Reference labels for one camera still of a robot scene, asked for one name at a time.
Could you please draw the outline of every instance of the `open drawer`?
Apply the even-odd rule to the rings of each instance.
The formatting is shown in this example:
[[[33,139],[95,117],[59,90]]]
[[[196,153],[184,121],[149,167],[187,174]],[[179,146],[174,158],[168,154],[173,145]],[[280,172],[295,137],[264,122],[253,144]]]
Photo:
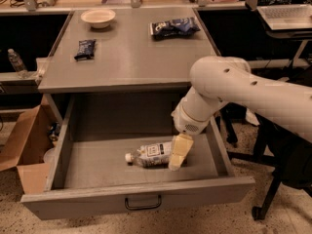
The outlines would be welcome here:
[[[72,95],[45,192],[21,201],[41,219],[241,201],[254,179],[234,176],[213,118],[179,171],[127,165],[126,153],[177,134],[171,112],[185,94]]]

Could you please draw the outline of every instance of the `brown cardboard box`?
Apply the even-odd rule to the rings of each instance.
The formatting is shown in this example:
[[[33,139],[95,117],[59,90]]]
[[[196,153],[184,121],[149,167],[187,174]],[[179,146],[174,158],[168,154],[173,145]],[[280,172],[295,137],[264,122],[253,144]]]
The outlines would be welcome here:
[[[56,118],[46,100],[23,112],[2,152],[0,171],[17,167],[24,193],[43,192],[50,164],[43,163],[43,156],[53,147],[48,130]]]

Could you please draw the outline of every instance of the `black handle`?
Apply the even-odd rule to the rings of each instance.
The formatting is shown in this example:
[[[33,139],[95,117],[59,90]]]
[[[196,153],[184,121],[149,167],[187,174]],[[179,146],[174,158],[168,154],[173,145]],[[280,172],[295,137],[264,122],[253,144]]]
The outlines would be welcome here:
[[[156,209],[159,208],[162,204],[162,196],[158,195],[157,197],[158,201],[155,205],[151,205],[151,206],[139,206],[139,207],[132,207],[129,204],[129,199],[126,198],[125,199],[125,206],[129,211],[140,211],[140,210],[151,210],[151,209]]]

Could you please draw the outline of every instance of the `white robotic arm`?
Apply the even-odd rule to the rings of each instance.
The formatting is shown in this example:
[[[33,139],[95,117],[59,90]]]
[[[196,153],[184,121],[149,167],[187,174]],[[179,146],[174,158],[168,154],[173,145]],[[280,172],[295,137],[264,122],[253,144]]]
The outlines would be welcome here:
[[[192,88],[173,112],[175,127],[182,136],[179,140],[200,134],[214,113],[235,102],[312,142],[312,88],[261,78],[250,71],[241,58],[205,57],[196,61],[190,71]],[[186,150],[183,141],[176,143],[172,170],[177,170],[183,159],[177,160],[175,153],[181,156]]]

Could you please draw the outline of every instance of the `floor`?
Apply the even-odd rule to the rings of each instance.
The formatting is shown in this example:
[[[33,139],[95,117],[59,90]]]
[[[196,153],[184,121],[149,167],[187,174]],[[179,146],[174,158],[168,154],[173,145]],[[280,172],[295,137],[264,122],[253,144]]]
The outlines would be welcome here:
[[[0,151],[18,113],[1,113]],[[239,142],[232,150],[249,152],[256,129],[234,124]],[[265,220],[254,221],[252,206],[260,206],[271,181],[272,169],[233,160],[236,176],[253,176],[254,188],[240,203],[86,218],[42,221],[20,203],[22,189],[15,170],[0,173],[0,233],[312,233],[312,200],[303,191],[281,185]]]

